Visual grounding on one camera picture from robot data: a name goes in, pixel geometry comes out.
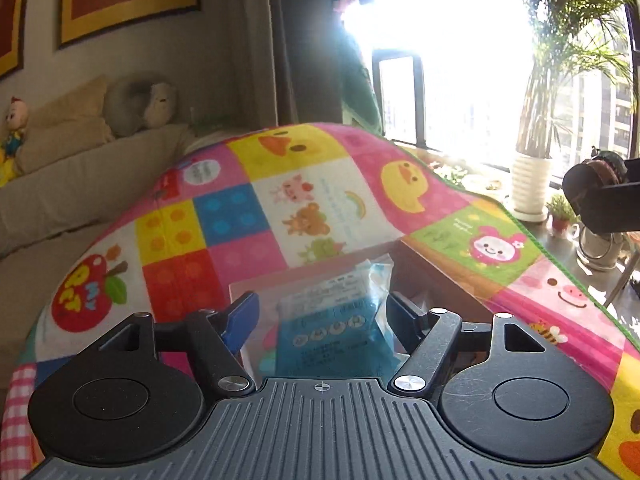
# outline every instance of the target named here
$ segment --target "blue package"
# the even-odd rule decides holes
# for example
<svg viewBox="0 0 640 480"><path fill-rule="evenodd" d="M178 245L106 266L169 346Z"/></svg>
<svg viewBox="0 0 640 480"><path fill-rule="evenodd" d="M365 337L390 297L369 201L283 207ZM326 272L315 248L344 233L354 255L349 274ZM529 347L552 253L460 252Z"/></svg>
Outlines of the blue package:
<svg viewBox="0 0 640 480"><path fill-rule="evenodd" d="M386 383L403 361L394 354L384 315L391 269L389 257L367 261L280 300L276 375L379 377Z"/></svg>

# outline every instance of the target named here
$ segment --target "colorful blanket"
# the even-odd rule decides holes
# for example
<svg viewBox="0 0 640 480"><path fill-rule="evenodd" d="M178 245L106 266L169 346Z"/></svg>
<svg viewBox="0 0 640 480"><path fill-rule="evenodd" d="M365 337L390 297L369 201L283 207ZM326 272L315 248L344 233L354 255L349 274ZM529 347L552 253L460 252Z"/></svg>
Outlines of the colorful blanket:
<svg viewBox="0 0 640 480"><path fill-rule="evenodd" d="M640 477L640 353L631 336L497 203L346 126L303 124L191 153L92 245L28 338L6 401L2 480L41 458L34 387L133 312L156 321L228 301L228 286L404 237L492 312L529 323L610 391L600 459Z"/></svg>

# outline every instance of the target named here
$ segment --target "red pot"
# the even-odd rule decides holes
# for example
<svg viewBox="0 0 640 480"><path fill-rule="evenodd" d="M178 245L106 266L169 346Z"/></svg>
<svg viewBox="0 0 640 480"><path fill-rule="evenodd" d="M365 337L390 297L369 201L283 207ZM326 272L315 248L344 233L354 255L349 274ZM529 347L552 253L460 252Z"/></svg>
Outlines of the red pot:
<svg viewBox="0 0 640 480"><path fill-rule="evenodd" d="M561 220L559 218L556 218L555 216L551 217L551 227L558 233L566 232L566 230L569 228L569 225L571 225L571 222L569 222L568 220Z"/></svg>

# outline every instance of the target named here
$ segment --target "gray plush toy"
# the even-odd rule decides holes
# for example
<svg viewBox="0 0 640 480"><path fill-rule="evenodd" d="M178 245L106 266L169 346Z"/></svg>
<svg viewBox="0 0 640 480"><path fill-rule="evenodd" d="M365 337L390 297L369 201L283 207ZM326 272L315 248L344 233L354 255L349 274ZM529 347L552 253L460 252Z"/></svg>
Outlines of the gray plush toy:
<svg viewBox="0 0 640 480"><path fill-rule="evenodd" d="M177 108L177 90L164 76L141 72L118 79L104 97L104 120L117 137L169 123Z"/></svg>

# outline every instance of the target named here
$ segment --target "cartoon apple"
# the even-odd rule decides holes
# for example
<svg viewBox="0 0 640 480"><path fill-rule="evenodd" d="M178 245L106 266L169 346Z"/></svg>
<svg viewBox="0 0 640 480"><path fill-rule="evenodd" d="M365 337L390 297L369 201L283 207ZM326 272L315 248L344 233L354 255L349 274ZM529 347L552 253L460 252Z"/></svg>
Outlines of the cartoon apple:
<svg viewBox="0 0 640 480"><path fill-rule="evenodd" d="M66 277L51 304L51 315L62 330L90 330L107 316L113 303L127 302L127 287L117 276L126 272L127 263L107 270L107 260L119 255L118 246L110 248L106 258L90 254Z"/></svg>

